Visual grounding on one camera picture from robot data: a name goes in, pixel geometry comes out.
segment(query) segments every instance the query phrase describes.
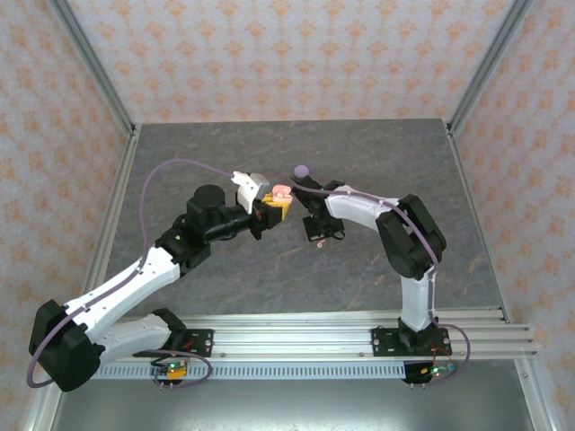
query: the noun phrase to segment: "cable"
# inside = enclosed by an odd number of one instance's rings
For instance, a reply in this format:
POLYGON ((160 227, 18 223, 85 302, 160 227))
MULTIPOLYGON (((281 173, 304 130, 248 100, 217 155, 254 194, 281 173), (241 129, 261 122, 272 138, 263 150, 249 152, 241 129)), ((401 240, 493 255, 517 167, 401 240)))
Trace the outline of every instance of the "cable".
MULTIPOLYGON (((113 288, 107 290, 106 292, 104 292, 103 294, 96 296, 95 298, 93 298, 91 301, 87 302, 83 307, 78 308, 77 310, 74 310, 73 312, 69 313, 64 319, 62 319, 62 321, 60 321, 53 330, 51 330, 48 335, 40 342, 40 344, 38 345, 38 347, 36 348, 36 351, 34 352, 34 354, 32 355, 32 359, 30 361, 30 364, 28 365, 28 371, 26 373, 26 382, 28 383, 28 386, 30 386, 33 389, 38 389, 38 388, 42 388, 44 386, 48 386, 49 384, 53 383, 54 381, 52 379, 48 379, 45 382, 40 382, 40 383, 36 383, 34 382, 34 368, 36 367, 36 364, 38 363, 38 360, 42 354, 42 352, 44 351, 44 349, 46 348, 46 346, 48 345, 48 343, 56 336, 56 334, 58 334, 60 332, 60 330, 62 328, 64 328, 64 326, 66 326, 71 320, 74 319, 74 317, 76 317, 78 314, 80 314, 81 312, 87 311, 90 309, 91 306, 93 306, 94 304, 100 302, 102 299, 107 298, 108 296, 118 292, 122 287, 124 287, 125 285, 127 285, 130 281, 132 281, 134 279, 135 276, 137 276, 137 274, 139 273, 140 269, 142 267, 144 267, 144 264, 146 263, 147 260, 147 254, 149 251, 149 247, 148 247, 148 240, 147 240, 147 232, 146 232, 146 225, 144 223, 144 206, 146 203, 146 194, 147 194, 147 189, 150 185, 150 181, 152 180, 152 178, 154 177, 154 175, 160 170, 162 169, 164 166, 167 166, 169 164, 174 164, 174 163, 186 163, 186 164, 193 164, 195 166, 198 166, 200 168, 204 168, 207 169, 209 171, 212 171, 213 173, 217 173, 219 175, 222 175, 224 177, 227 178, 233 178, 234 175, 228 172, 224 172, 224 171, 220 171, 217 168, 213 168, 211 166, 208 166, 207 164, 201 163, 201 162, 197 162, 195 160, 191 160, 191 159, 170 159, 170 160, 166 160, 164 162, 161 162, 160 164, 158 164, 146 177, 146 180, 144 181, 144 187, 142 188, 142 193, 140 195, 140 204, 139 204, 139 223, 140 223, 140 231, 142 233, 142 243, 143 243, 143 251, 142 251, 142 257, 140 258, 140 264, 138 267, 136 267, 134 269, 134 271, 127 276, 123 281, 120 281, 117 285, 115 285, 113 288)), ((174 353, 177 355, 183 355, 186 354, 188 355, 187 352, 171 352, 169 350, 165 350, 166 353, 174 353)))
MULTIPOLYGON (((154 353, 154 354, 166 354, 166 355, 172 355, 174 354, 174 352, 172 352, 171 350, 147 350, 147 353, 154 353)), ((212 366, 212 364, 210 364, 210 362, 203 356, 200 355, 196 355, 195 353, 190 353, 190 352, 175 352, 177 353, 178 356, 186 356, 186 357, 192 357, 194 359, 199 359, 201 362, 203 362, 204 364, 206 364, 206 366, 208 367, 208 371, 204 374, 203 377, 200 377, 199 379, 196 380, 191 380, 189 382, 182 382, 179 384, 170 384, 170 389, 173 391, 174 389, 183 389, 183 388, 189 388, 190 386, 195 386, 197 384, 203 383, 205 382, 210 375, 212 375, 212 373, 214 372, 214 367, 212 366)), ((160 389, 162 389, 165 385, 164 382, 160 382, 158 380, 158 375, 162 372, 168 369, 169 364, 166 364, 164 366, 162 366, 161 368, 157 368, 154 371, 154 383, 160 387, 160 389)))
POLYGON ((438 323, 435 320, 435 317, 433 316, 433 312, 432 312, 432 310, 433 310, 433 299, 435 297, 435 282, 433 280, 433 276, 438 273, 439 261, 438 261, 438 257, 435 255, 435 253, 431 249, 431 246, 429 245, 428 241, 425 239, 425 237, 423 236, 423 233, 421 233, 421 231, 417 227, 417 225, 399 207, 392 204, 391 202, 389 202, 385 198, 380 198, 379 196, 376 196, 376 195, 370 195, 369 193, 365 193, 363 191, 355 191, 355 190, 351 191, 351 190, 310 189, 308 187, 300 186, 299 184, 297 184, 297 182, 294 184, 294 187, 296 187, 297 189, 303 190, 303 191, 307 191, 308 193, 319 193, 319 194, 323 194, 323 195, 335 195, 335 196, 357 196, 360 198, 365 198, 365 199, 371 200, 373 202, 376 202, 379 205, 383 205, 385 207, 391 208, 413 230, 413 233, 415 233, 415 235, 418 237, 421 244, 423 245, 423 248, 425 249, 425 251, 428 253, 429 257, 431 258, 431 262, 433 263, 433 269, 428 274, 428 283, 429 283, 428 314, 429 314, 429 318, 431 319, 433 324, 438 326, 438 328, 446 328, 446 329, 452 328, 452 329, 460 332, 461 335, 463 336, 464 340, 465 340, 465 344, 467 347, 464 362, 461 364, 461 366, 459 366, 456 369, 456 371, 453 374, 450 374, 449 376, 447 376, 444 379, 441 379, 438 382, 426 383, 426 386, 436 386, 438 384, 441 384, 441 383, 444 383, 444 382, 450 380, 451 378, 453 378, 456 375, 459 375, 469 364, 469 357, 471 356, 471 342, 469 341, 469 338, 467 337, 467 334, 465 334, 464 330, 462 330, 458 326, 451 324, 451 323, 442 323, 442 324, 438 325, 438 323))

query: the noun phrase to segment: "patterned wallpaper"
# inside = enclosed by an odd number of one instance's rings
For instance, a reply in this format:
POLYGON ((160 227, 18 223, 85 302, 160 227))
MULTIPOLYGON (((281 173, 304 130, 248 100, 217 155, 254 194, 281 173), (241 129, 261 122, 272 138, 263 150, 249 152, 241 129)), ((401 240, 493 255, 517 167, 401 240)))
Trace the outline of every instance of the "patterned wallpaper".
POLYGON ((125 135, 46 0, 0 3, 0 416, 20 430, 38 307, 77 295, 125 135))
POLYGON ((537 1, 457 135, 503 288, 575 424, 575 9, 537 1))
POLYGON ((449 119, 511 0, 72 0, 136 122, 449 119))

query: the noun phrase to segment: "pink object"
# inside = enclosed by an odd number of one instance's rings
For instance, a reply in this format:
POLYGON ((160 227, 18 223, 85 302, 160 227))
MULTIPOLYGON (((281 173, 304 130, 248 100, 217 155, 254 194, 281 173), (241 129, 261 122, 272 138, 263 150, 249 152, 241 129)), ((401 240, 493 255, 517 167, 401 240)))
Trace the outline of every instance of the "pink object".
POLYGON ((273 198, 271 199, 272 202, 286 202, 291 204, 291 201, 294 199, 289 193, 291 192, 291 187, 284 186, 283 184, 276 184, 273 186, 271 193, 273 194, 273 198))

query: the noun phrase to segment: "purple cable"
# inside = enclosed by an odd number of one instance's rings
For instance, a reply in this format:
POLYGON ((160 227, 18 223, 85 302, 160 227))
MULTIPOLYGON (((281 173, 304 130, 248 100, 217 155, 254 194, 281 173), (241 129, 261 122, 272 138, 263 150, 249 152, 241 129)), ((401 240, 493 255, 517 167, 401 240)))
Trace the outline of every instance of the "purple cable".
MULTIPOLYGON (((163 350, 163 349, 159 349, 159 350, 147 350, 147 353, 154 353, 157 355, 176 355, 177 356, 186 356, 186 357, 192 357, 194 359, 199 359, 200 361, 202 361, 204 364, 206 364, 206 366, 208 367, 208 371, 204 374, 203 377, 200 377, 199 379, 195 379, 189 382, 182 382, 179 384, 170 384, 170 389, 173 391, 174 389, 183 389, 183 388, 189 388, 190 386, 195 386, 196 384, 200 384, 200 383, 204 383, 210 375, 212 375, 212 373, 214 372, 214 367, 212 366, 212 364, 209 363, 209 361, 200 355, 196 355, 195 353, 190 353, 190 352, 173 352, 172 350, 163 350)), ((159 386, 160 389, 163 389, 165 386, 164 382, 160 382, 158 380, 158 375, 164 371, 168 369, 169 364, 166 364, 165 366, 161 366, 160 368, 156 369, 154 372, 154 383, 156 384, 156 386, 159 386)))
MULTIPOLYGON (((296 169, 297 169, 297 172, 294 172, 294 176, 296 178, 303 178, 303 176, 305 176, 305 175, 302 176, 302 174, 304 172, 306 172, 306 175, 309 174, 309 169, 307 169, 304 165, 299 165, 299 166, 297 166, 296 169)), ((392 204, 391 202, 388 202, 384 198, 380 198, 379 196, 375 196, 375 195, 370 195, 369 193, 365 193, 363 191, 309 189, 308 187, 300 186, 297 183, 294 184, 294 187, 296 187, 297 189, 303 190, 303 191, 310 192, 310 193, 319 193, 319 194, 324 194, 324 195, 358 196, 360 198, 365 198, 365 199, 374 201, 379 205, 384 205, 385 207, 391 208, 397 215, 399 215, 403 219, 403 221, 413 230, 415 235, 421 241, 423 248, 428 253, 428 255, 431 258, 431 261, 433 263, 433 269, 431 270, 431 272, 429 272, 429 277, 428 277, 428 281, 429 281, 428 313, 429 313, 429 318, 431 319, 431 321, 437 325, 437 322, 436 322, 435 318, 433 317, 433 313, 431 312, 431 310, 433 308, 433 298, 435 295, 435 283, 433 281, 433 275, 438 273, 438 269, 439 269, 438 257, 435 255, 435 253, 431 249, 431 246, 429 245, 428 241, 425 239, 425 237, 423 236, 423 233, 421 233, 421 231, 417 227, 417 225, 415 225, 415 223, 400 208, 398 208, 396 205, 392 204)), ((457 370, 453 374, 450 374, 447 377, 445 377, 439 381, 427 383, 426 386, 437 386, 438 384, 447 382, 448 380, 452 379, 456 375, 459 375, 468 366, 469 358, 471 356, 471 342, 469 341, 469 338, 467 337, 467 334, 465 334, 464 330, 462 330, 461 328, 459 328, 458 326, 456 326, 452 323, 442 323, 442 324, 438 325, 438 327, 439 328, 452 328, 454 330, 459 331, 465 340, 465 345, 467 348, 466 355, 465 355, 464 362, 461 364, 461 366, 459 366, 459 368, 457 368, 457 370)))
MULTIPOLYGON (((150 185, 150 181, 152 180, 152 178, 154 177, 154 175, 160 170, 162 169, 164 166, 167 166, 168 164, 173 164, 173 163, 187 163, 187 164, 194 164, 200 168, 204 168, 207 169, 209 171, 212 171, 214 173, 217 173, 219 175, 223 175, 224 177, 227 178, 232 178, 234 177, 233 174, 228 173, 228 172, 224 172, 224 171, 220 171, 219 169, 213 168, 211 166, 208 166, 204 163, 201 162, 196 162, 195 160, 191 160, 191 159, 170 159, 170 160, 166 160, 165 162, 161 162, 160 164, 158 164, 146 177, 146 180, 144 181, 144 187, 142 188, 142 194, 140 195, 140 207, 139 207, 139 222, 140 222, 140 230, 142 232, 142 243, 143 243, 143 248, 144 250, 142 251, 142 257, 140 258, 140 265, 139 267, 136 267, 134 269, 134 271, 128 276, 126 277, 123 281, 120 281, 117 285, 115 285, 113 288, 107 290, 106 292, 104 292, 103 294, 96 296, 95 298, 93 298, 91 301, 87 302, 85 304, 85 306, 83 308, 78 308, 77 310, 74 310, 73 312, 71 312, 70 314, 68 314, 64 319, 62 319, 62 321, 60 321, 60 323, 58 323, 53 330, 51 330, 49 332, 49 334, 42 340, 42 342, 40 343, 40 345, 38 346, 38 348, 36 348, 36 351, 34 352, 34 354, 32 355, 32 359, 30 361, 30 364, 28 365, 28 372, 26 373, 26 382, 28 383, 28 386, 30 386, 33 389, 38 389, 38 388, 42 388, 44 386, 48 386, 49 384, 53 383, 54 381, 52 379, 48 379, 45 382, 41 382, 41 383, 36 383, 34 382, 34 368, 36 367, 36 364, 38 363, 38 359, 40 358, 42 352, 44 351, 44 349, 46 348, 46 346, 48 345, 48 343, 56 336, 56 334, 58 334, 60 332, 60 330, 62 328, 64 328, 64 326, 66 326, 67 323, 69 323, 71 320, 74 319, 75 316, 77 316, 78 314, 80 314, 81 312, 87 311, 91 306, 93 306, 94 304, 100 302, 102 299, 107 298, 108 296, 118 292, 123 286, 125 286, 127 283, 129 283, 132 279, 134 279, 134 277, 139 273, 140 271, 140 267, 143 267, 144 264, 146 263, 147 260, 147 253, 148 253, 148 242, 147 242, 147 233, 146 233, 146 225, 144 223, 144 205, 146 203, 146 193, 147 193, 147 189, 150 185)), ((176 351, 170 351, 170 350, 163 350, 163 352, 165 354, 170 354, 170 355, 179 355, 179 356, 187 356, 188 353, 187 352, 176 352, 176 351)), ((211 374, 211 365, 208 365, 208 374, 206 379, 209 377, 209 375, 211 374)))

